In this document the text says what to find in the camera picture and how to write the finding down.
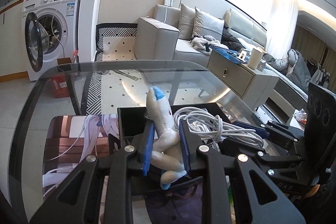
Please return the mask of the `grey silk cushion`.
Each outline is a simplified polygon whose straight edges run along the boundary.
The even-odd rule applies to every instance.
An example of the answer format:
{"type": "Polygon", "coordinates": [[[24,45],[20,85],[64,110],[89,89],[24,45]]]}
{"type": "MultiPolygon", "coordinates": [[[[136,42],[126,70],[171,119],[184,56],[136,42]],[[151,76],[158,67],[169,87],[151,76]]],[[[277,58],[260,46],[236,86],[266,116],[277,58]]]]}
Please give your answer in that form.
{"type": "Polygon", "coordinates": [[[192,37],[209,35],[213,36],[218,41],[221,41],[224,22],[224,20],[218,19],[195,7],[195,20],[192,37]]]}

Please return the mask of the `beige silk cushion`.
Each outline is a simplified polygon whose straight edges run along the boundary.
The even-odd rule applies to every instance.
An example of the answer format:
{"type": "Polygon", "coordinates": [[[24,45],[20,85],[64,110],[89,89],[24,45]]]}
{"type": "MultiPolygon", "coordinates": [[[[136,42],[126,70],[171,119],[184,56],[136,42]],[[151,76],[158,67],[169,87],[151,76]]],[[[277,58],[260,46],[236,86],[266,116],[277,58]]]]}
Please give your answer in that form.
{"type": "Polygon", "coordinates": [[[195,9],[181,4],[181,13],[179,19],[179,38],[182,40],[191,40],[195,20],[195,9]]]}

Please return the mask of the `black garment on sofa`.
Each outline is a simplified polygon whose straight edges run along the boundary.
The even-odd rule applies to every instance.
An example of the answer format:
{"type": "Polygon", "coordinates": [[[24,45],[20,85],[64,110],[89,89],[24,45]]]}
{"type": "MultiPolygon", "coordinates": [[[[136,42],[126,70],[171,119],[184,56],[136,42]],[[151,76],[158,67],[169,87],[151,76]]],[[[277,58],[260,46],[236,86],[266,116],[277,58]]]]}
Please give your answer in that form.
{"type": "Polygon", "coordinates": [[[221,43],[227,46],[229,50],[237,52],[240,52],[245,48],[242,43],[240,43],[240,41],[228,31],[228,25],[226,22],[224,22],[223,26],[221,43]]]}

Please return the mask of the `grey puffy jacket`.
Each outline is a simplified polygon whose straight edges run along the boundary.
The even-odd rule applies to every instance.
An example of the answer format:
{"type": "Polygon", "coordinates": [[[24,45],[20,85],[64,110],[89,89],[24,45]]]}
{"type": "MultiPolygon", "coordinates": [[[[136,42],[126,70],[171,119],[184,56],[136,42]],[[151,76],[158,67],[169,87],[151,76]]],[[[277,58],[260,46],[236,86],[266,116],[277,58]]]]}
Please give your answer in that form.
{"type": "Polygon", "coordinates": [[[308,87],[312,79],[306,62],[298,50],[288,50],[285,57],[281,59],[275,59],[269,53],[264,53],[263,58],[270,67],[288,78],[303,92],[308,93],[308,87]]]}

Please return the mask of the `grey fluffy cloth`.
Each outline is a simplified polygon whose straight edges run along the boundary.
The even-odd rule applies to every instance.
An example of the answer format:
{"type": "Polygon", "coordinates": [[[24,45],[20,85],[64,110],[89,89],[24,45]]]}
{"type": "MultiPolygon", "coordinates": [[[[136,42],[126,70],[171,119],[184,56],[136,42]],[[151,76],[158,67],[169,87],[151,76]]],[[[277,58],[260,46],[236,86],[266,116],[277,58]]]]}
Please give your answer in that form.
{"type": "Polygon", "coordinates": [[[191,39],[190,44],[193,49],[205,55],[210,55],[214,47],[224,47],[220,41],[209,35],[201,37],[194,36],[191,39]]]}

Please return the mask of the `white blue plush toy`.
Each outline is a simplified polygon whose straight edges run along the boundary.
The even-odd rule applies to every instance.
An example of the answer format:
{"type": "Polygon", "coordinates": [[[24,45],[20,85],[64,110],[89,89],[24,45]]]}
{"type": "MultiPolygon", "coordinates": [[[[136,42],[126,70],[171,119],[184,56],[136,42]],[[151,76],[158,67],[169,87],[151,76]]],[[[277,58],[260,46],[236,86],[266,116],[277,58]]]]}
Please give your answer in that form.
{"type": "Polygon", "coordinates": [[[169,101],[156,86],[149,88],[146,109],[158,137],[153,143],[151,164],[162,171],[161,188],[167,190],[173,182],[187,174],[183,165],[180,136],[175,128],[169,101]]]}

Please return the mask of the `grey fabric sofa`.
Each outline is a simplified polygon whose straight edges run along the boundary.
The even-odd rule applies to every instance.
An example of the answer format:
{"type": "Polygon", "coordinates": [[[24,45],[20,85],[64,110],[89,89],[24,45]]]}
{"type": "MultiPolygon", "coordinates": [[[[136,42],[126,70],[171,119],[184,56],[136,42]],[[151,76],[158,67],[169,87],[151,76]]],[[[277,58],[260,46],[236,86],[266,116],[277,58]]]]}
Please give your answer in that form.
{"type": "Polygon", "coordinates": [[[138,20],[134,54],[142,60],[191,61],[208,64],[213,47],[240,52],[265,49],[266,30],[234,9],[216,18],[201,9],[156,5],[154,16],[138,20]]]}

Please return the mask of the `white paper roll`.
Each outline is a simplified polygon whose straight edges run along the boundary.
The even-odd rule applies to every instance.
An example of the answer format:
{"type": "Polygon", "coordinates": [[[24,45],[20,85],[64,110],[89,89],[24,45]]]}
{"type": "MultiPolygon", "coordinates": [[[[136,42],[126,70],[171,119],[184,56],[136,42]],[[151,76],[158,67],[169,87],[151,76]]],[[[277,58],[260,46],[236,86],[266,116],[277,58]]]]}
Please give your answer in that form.
{"type": "Polygon", "coordinates": [[[248,60],[248,67],[255,70],[262,59],[264,52],[260,48],[253,48],[248,60]]]}

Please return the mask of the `red cardboard box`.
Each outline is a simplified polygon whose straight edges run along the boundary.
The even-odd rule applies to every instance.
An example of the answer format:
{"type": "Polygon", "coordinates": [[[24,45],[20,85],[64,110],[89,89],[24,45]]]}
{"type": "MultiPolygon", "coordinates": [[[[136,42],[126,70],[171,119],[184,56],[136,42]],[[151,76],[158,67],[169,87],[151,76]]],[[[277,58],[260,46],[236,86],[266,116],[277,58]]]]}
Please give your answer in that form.
{"type": "Polygon", "coordinates": [[[66,68],[70,68],[71,64],[75,61],[76,56],[57,59],[57,69],[59,73],[51,77],[52,95],[54,98],[70,97],[70,91],[74,88],[73,85],[77,74],[72,73],[66,76],[64,71],[66,68]]]}

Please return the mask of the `white front-load washing machine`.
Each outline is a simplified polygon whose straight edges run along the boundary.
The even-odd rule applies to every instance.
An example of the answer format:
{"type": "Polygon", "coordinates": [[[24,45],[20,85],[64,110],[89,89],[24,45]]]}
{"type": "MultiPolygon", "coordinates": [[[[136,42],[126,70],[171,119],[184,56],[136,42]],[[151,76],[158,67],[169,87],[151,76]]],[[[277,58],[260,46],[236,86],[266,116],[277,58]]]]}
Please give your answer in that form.
{"type": "Polygon", "coordinates": [[[30,81],[62,61],[78,61],[79,6],[80,0],[23,1],[22,35],[30,81]]]}

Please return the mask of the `black white patterned rug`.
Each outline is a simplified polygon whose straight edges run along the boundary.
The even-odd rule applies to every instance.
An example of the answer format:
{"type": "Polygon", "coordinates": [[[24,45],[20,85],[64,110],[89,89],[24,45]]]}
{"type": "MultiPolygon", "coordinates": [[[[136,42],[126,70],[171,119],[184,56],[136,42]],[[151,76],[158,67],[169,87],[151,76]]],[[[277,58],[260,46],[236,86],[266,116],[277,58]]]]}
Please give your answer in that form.
{"type": "Polygon", "coordinates": [[[97,60],[83,64],[88,69],[81,113],[117,114],[122,107],[145,107],[148,90],[158,86],[175,104],[182,72],[187,63],[167,60],[136,60],[131,47],[135,23],[102,23],[96,27],[97,60]]]}

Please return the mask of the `grey drawer side cabinet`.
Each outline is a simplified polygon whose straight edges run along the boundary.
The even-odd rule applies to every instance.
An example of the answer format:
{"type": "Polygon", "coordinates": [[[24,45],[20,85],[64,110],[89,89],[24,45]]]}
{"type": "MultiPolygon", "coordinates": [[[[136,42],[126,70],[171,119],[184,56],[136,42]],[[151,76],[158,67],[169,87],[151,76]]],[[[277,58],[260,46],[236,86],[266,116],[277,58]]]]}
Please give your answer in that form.
{"type": "Polygon", "coordinates": [[[208,68],[251,109],[263,105],[279,80],[269,69],[253,70],[246,64],[235,64],[220,53],[200,54],[196,61],[208,68]]]}

